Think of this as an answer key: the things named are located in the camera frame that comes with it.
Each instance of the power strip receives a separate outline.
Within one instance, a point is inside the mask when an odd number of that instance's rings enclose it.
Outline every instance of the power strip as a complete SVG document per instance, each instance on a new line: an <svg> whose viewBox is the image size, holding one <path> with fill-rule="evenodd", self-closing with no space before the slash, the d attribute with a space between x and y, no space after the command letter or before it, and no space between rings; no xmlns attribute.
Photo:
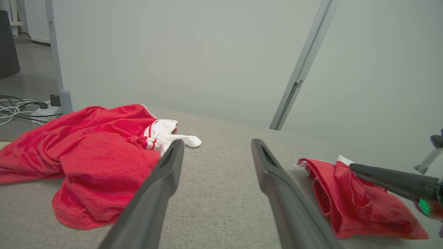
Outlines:
<svg viewBox="0 0 443 249"><path fill-rule="evenodd" d="M45 103L48 104L48 108L46 108L46 109L38 108L35 112L38 113L38 114L44 115L44 116L54 115L54 114L57 114L57 113L60 113L60 115L61 115L62 108L60 106L51 106L51 101L50 100L45 101ZM46 118L46 117L39 117L38 114L35 114L35 113L31 114L32 119L38 119L40 121L48 121L48 118Z"/></svg>

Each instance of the cable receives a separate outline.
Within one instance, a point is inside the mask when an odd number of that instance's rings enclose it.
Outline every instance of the cable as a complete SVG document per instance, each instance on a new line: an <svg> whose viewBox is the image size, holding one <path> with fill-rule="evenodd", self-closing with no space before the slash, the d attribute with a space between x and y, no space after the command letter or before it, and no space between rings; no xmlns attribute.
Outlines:
<svg viewBox="0 0 443 249"><path fill-rule="evenodd" d="M53 119L50 119L49 117L57 117L59 115L61 115L62 113L58 113L58 114L53 114L53 115L42 115L40 113L37 112L33 112L33 111L23 111L24 108L26 108L29 105L32 104L39 104L40 102L36 102L33 99L20 99L18 97L14 97L14 96L9 96L9 95L0 95L0 102L1 101L8 101L9 103L11 103L11 106L6 106L2 103L0 103L1 106L3 106L3 108L0 108L0 113L5 113L6 115L0 116L0 119L8 119L7 121L0 123L0 126L5 125L9 122L12 121L12 119L14 117L18 117L18 118L22 118L22 119L26 119L26 120L31 120L31 121L37 121L37 124L39 125L43 125ZM44 117L46 118L48 121L43 121L43 120L39 120L39 119L33 119L31 117Z"/></svg>

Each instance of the white wall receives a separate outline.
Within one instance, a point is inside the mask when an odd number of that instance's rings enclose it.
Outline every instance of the white wall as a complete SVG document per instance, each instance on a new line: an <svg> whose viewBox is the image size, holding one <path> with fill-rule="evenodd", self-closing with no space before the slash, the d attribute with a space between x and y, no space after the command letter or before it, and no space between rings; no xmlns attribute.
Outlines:
<svg viewBox="0 0 443 249"><path fill-rule="evenodd" d="M54 0L63 85L74 110L143 103L268 128L320 2Z"/></svg>
<svg viewBox="0 0 443 249"><path fill-rule="evenodd" d="M282 130L412 171L443 128L442 14L440 0L341 1Z"/></svg>
<svg viewBox="0 0 443 249"><path fill-rule="evenodd" d="M25 7L31 40L50 43L45 0L25 0Z"/></svg>

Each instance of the black chair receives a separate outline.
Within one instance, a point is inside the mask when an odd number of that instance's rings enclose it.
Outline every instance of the black chair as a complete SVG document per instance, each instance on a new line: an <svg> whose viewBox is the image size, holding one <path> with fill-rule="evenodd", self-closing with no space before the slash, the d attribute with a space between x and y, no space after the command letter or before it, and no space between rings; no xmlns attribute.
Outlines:
<svg viewBox="0 0 443 249"><path fill-rule="evenodd" d="M0 10L0 79L20 72L8 13Z"/></svg>

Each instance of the red towel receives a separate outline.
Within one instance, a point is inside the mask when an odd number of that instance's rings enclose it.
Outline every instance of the red towel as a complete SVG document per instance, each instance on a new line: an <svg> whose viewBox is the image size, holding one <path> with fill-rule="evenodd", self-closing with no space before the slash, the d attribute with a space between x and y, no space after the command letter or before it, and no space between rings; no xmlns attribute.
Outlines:
<svg viewBox="0 0 443 249"><path fill-rule="evenodd" d="M64 177L52 200L60 222L78 229L115 223L160 159L140 138L155 120L143 105L64 115L0 151L0 184Z"/></svg>
<svg viewBox="0 0 443 249"><path fill-rule="evenodd" d="M314 193L323 215L330 219L338 238L354 234L379 234L405 239L428 239L414 214L396 196L358 178L342 161L335 165L299 159L314 179Z"/></svg>

